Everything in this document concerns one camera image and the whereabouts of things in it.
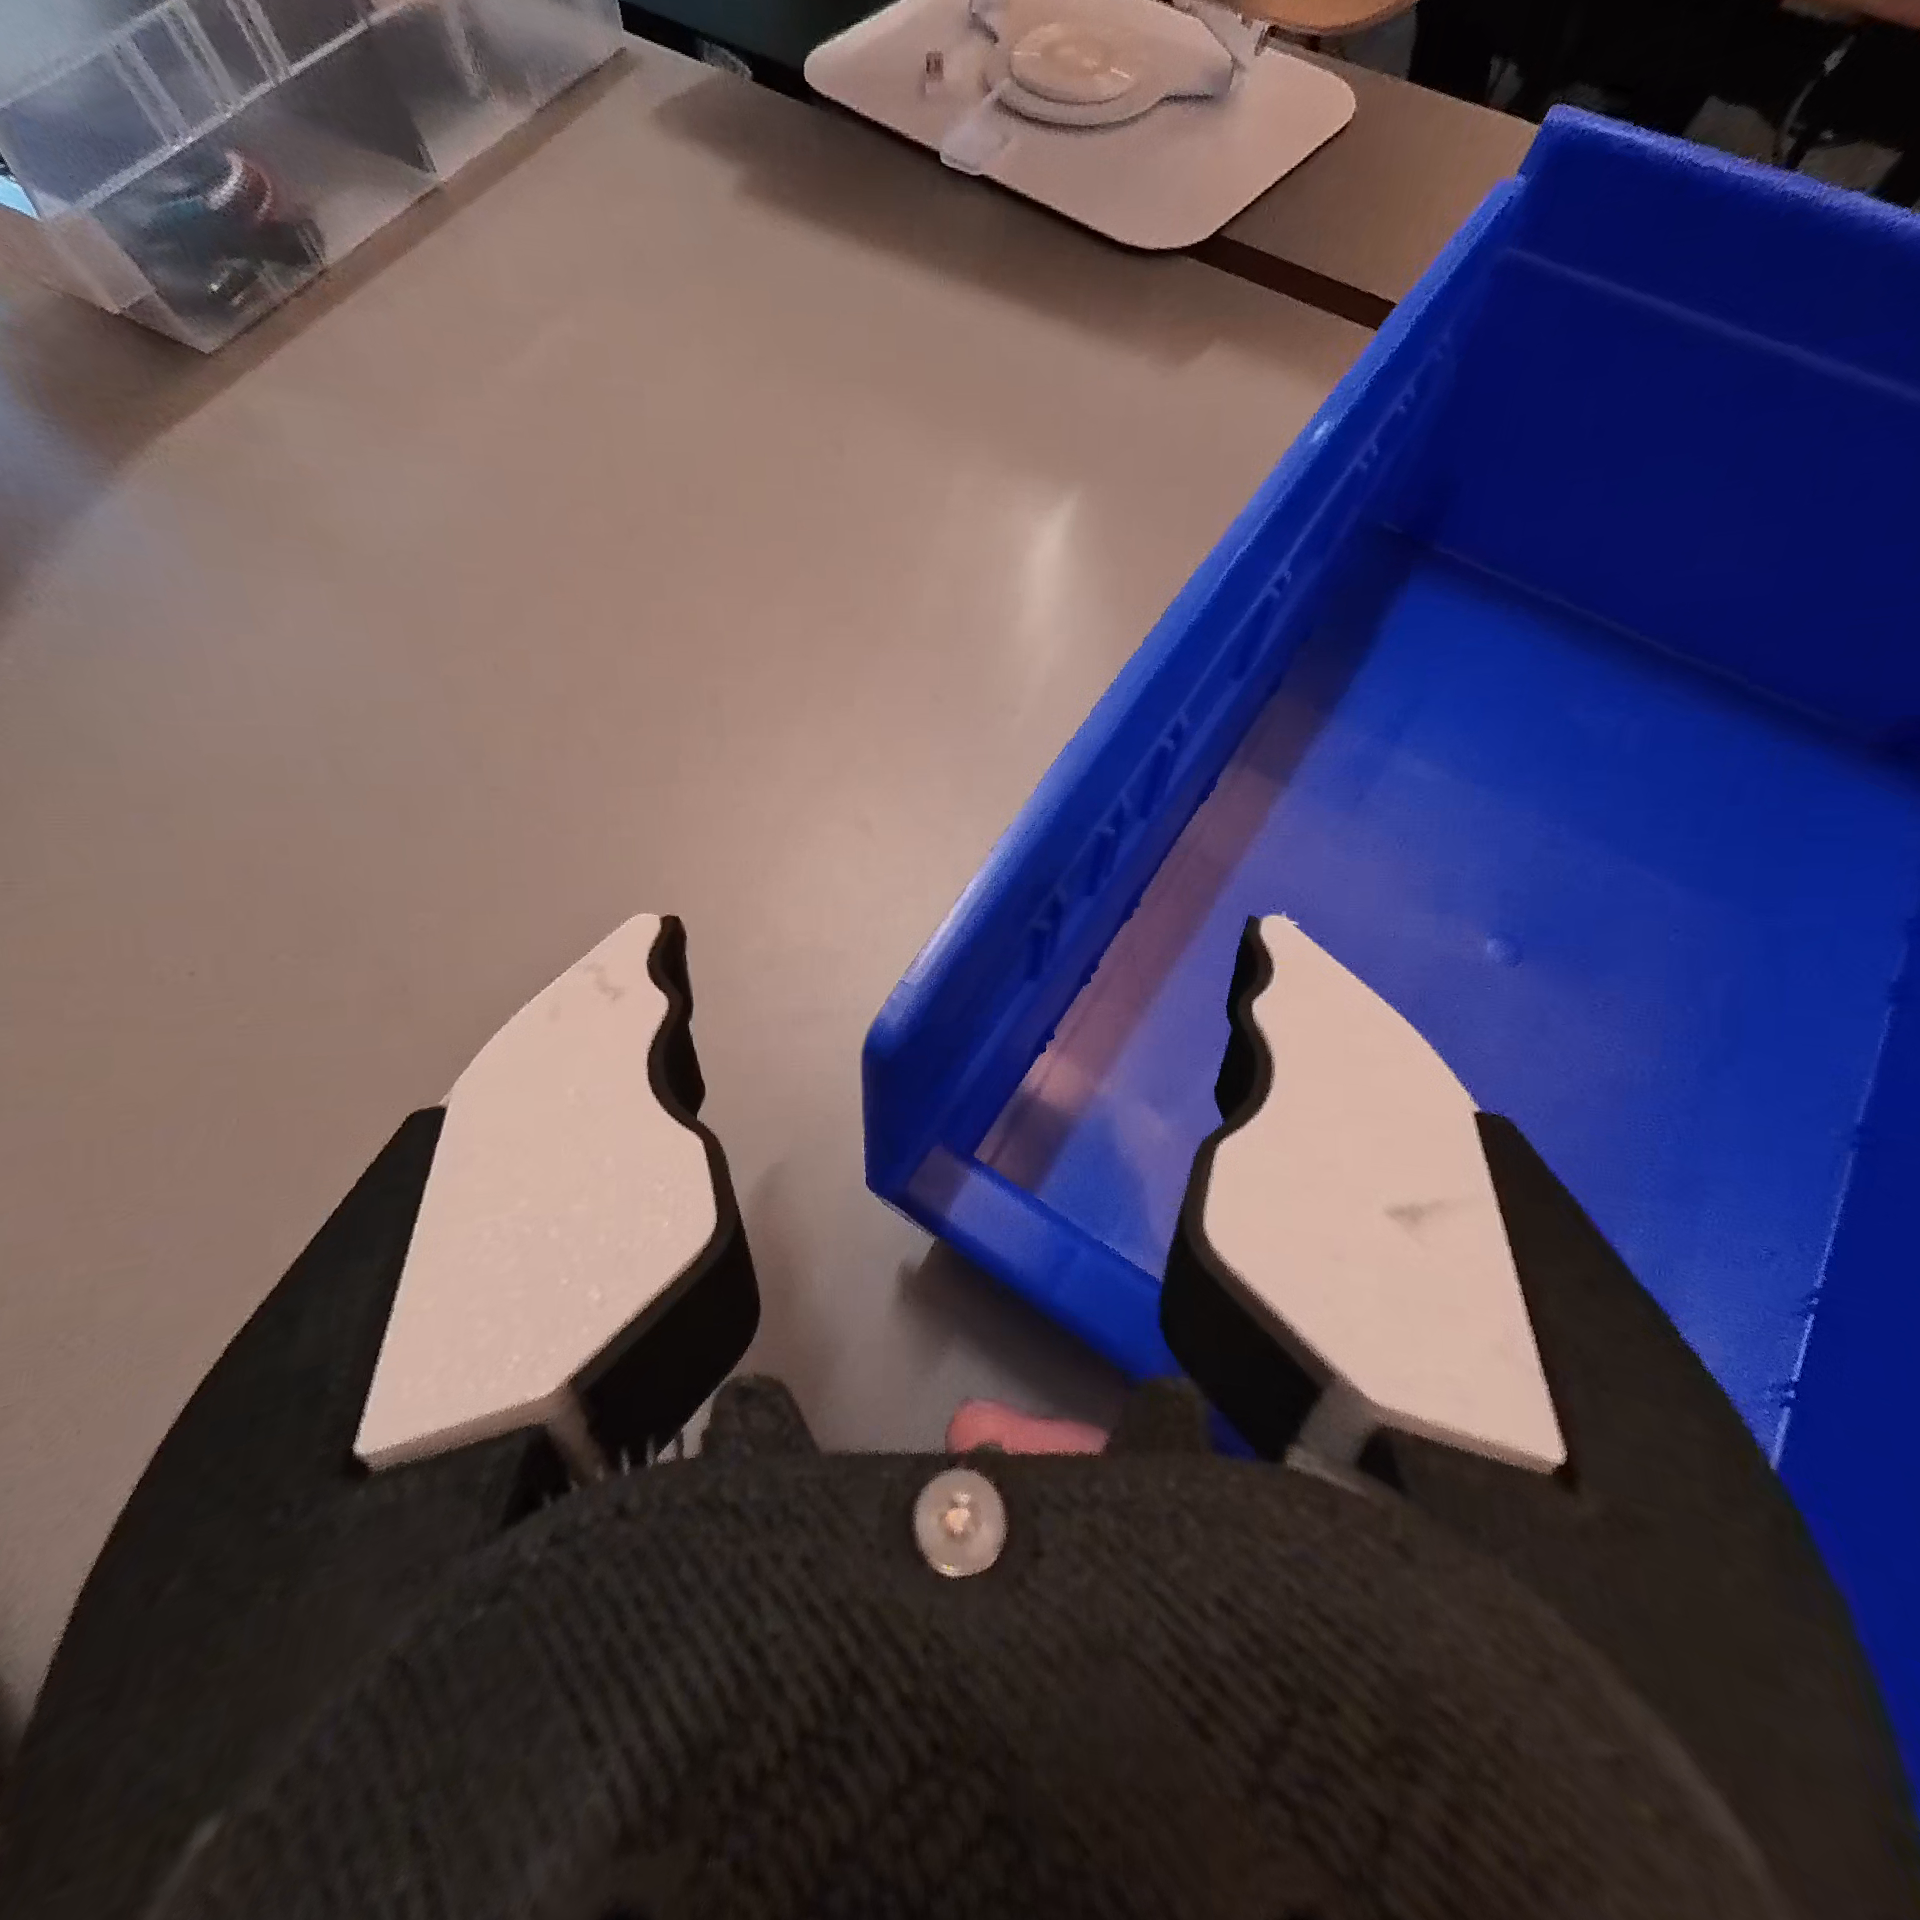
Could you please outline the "clear acrylic organizer box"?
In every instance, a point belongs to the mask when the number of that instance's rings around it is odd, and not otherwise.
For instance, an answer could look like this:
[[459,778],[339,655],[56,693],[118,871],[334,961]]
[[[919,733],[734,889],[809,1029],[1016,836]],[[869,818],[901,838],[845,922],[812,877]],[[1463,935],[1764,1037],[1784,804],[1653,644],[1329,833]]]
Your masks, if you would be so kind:
[[5,5],[5,261],[214,351],[624,39],[612,2]]

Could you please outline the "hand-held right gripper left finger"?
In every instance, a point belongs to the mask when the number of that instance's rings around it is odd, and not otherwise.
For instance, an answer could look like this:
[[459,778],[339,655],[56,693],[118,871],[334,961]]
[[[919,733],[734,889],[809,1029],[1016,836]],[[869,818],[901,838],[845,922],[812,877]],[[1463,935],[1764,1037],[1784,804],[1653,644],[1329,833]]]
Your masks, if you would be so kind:
[[533,1433],[599,1480],[672,1449],[743,1359],[760,1296],[689,1014],[684,921],[635,913],[455,1078],[352,1440],[367,1472]]

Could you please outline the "small pink object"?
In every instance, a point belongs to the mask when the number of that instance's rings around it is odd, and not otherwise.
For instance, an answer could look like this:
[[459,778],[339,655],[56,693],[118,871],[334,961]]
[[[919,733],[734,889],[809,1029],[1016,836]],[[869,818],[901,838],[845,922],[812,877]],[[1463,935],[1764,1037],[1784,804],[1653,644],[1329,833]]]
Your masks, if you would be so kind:
[[944,1433],[950,1456],[1102,1456],[1108,1442],[1110,1433],[1095,1423],[1045,1417],[991,1398],[964,1401]]

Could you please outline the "blue plastic storage bin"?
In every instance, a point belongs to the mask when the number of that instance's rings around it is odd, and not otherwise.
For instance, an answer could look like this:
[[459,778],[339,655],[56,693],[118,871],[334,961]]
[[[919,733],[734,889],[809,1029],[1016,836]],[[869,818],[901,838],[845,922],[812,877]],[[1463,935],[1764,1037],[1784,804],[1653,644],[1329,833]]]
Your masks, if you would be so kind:
[[877,1197],[1126,1376],[1295,921],[1716,1376],[1918,1733],[1918,232],[1555,110],[861,1049]]

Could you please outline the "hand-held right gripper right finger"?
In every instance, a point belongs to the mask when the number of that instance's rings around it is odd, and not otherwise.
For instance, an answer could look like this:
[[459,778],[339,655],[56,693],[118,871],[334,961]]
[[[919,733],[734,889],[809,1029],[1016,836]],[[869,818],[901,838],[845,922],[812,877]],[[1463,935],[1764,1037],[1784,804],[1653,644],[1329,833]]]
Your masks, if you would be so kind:
[[1385,1433],[1567,1464],[1484,1114],[1293,918],[1247,918],[1215,1127],[1163,1269],[1173,1358],[1259,1457],[1355,1478]]

